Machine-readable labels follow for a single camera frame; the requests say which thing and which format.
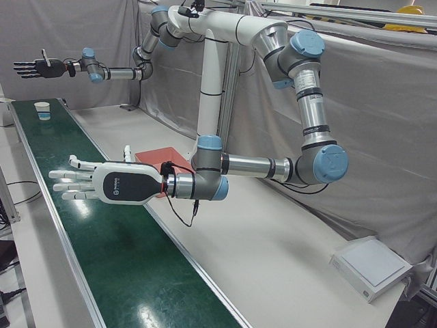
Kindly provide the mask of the dark robot hand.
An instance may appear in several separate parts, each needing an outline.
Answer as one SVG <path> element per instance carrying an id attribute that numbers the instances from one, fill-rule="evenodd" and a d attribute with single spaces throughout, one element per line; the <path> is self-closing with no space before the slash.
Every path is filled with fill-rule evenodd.
<path id="1" fill-rule="evenodd" d="M 68 69 L 59 59 L 48 58 L 46 51 L 41 50 L 42 59 L 34 61 L 19 61 L 13 63 L 13 69 L 23 79 L 32 78 L 57 78 L 61 77 Z"/>

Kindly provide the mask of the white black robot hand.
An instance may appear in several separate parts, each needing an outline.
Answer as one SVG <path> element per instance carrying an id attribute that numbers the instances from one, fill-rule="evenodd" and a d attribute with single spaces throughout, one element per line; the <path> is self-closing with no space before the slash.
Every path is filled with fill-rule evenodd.
<path id="1" fill-rule="evenodd" d="M 52 170 L 48 173 L 52 179 L 73 180 L 53 185 L 54 191 L 62 192 L 63 200 L 99 199 L 107 204 L 142 206 L 164 189 L 163 176 L 152 165 L 135 163 L 129 145 L 124 148 L 121 162 L 87 162 L 71 154 L 69 164 L 77 170 Z"/>

